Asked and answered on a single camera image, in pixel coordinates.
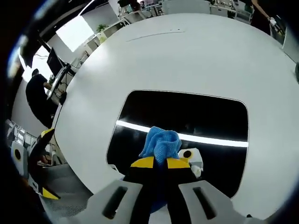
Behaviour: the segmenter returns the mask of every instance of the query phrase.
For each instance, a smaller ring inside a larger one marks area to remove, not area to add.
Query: blue cloth
[[[178,151],[182,145],[181,139],[175,131],[165,131],[159,127],[152,127],[145,139],[145,145],[140,157],[154,156],[158,165],[164,164],[166,158],[178,159]]]

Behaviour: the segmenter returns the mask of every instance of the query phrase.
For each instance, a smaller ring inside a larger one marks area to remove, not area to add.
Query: person
[[[141,6],[140,6],[139,2],[137,2],[136,0],[131,1],[130,5],[131,5],[133,12],[141,10]]]
[[[44,88],[50,90],[52,85],[47,83],[47,79],[39,74],[39,70],[32,72],[32,78],[26,87],[26,98],[31,111],[35,117],[47,128],[51,128],[54,114],[58,106],[51,100],[47,100]]]
[[[271,35],[270,19],[277,13],[276,0],[251,0],[254,7],[254,13],[251,19],[251,25],[259,30]]]
[[[140,6],[141,6],[142,9],[144,9],[144,7],[145,7],[145,5],[144,5],[144,1],[141,1],[141,2],[140,2]]]

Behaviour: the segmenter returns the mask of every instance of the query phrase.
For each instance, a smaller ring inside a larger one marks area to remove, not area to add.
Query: round table
[[[57,112],[55,138],[91,192],[122,177],[106,162],[115,123],[133,90],[205,94],[242,101],[249,147],[232,198],[243,215],[267,218],[299,176],[299,86],[295,63],[260,30],[207,14],[171,14],[126,26],[79,69]]]

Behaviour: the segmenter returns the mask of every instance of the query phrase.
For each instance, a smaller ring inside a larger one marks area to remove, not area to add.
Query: cable
[[[68,84],[67,84],[67,73],[65,74],[65,92],[66,92],[66,88],[67,88]]]
[[[74,65],[72,65],[72,64],[70,64],[70,66],[72,66],[72,67],[74,67],[74,68],[76,68],[76,69],[79,69],[78,67],[76,67],[76,66],[74,66]]]
[[[35,54],[36,56],[39,56],[39,57],[49,57],[49,56],[42,56],[42,55],[39,55],[39,54]]]

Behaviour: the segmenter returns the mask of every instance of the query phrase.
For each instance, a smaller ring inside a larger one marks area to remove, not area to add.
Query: yellow stripe
[[[178,159],[167,158],[168,169],[190,168],[189,164]]]
[[[46,198],[58,200],[59,198],[56,197],[55,195],[51,194],[49,191],[47,191],[45,188],[43,188],[43,196]]]
[[[52,130],[54,130],[54,128],[50,128],[49,130],[43,131],[41,137],[43,137],[46,133],[49,133]]]
[[[131,167],[140,167],[140,168],[153,168],[154,166],[154,157],[146,157],[139,159],[132,163]]]
[[[184,161],[186,163],[189,163],[189,159],[188,158],[179,158],[181,161]]]

